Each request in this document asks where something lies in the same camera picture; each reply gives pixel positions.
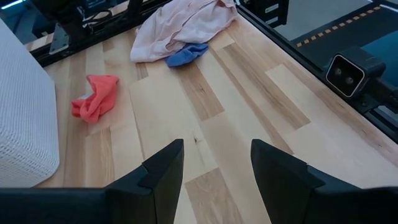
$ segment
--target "cable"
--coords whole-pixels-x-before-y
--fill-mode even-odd
[[[106,16],[104,16],[104,17],[99,18],[99,19],[95,19],[95,17],[97,17],[101,12],[107,12],[108,14]],[[106,21],[106,20],[108,20],[110,18],[112,18],[112,12],[109,9],[101,10],[101,11],[98,11],[96,14],[94,14],[94,16],[92,16],[91,18],[83,21],[82,24],[85,25],[85,24],[89,24],[89,23],[92,23],[92,22],[102,22],[102,21]]]

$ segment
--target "pink towel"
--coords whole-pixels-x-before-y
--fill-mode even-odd
[[[153,62],[174,54],[186,43],[207,42],[237,16],[233,0],[173,0],[143,23],[130,59]]]

